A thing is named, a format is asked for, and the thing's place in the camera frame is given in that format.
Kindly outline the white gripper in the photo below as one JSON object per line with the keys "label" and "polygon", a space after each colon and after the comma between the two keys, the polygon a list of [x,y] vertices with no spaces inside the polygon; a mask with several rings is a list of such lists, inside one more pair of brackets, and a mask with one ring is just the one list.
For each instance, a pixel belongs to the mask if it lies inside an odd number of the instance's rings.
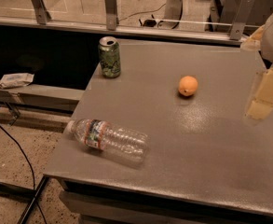
{"label": "white gripper", "polygon": [[[256,29],[240,45],[247,51],[261,49],[262,57],[273,63],[273,13],[264,25]],[[251,93],[251,99],[245,110],[249,119],[264,120],[273,111],[273,64],[256,80]]]}

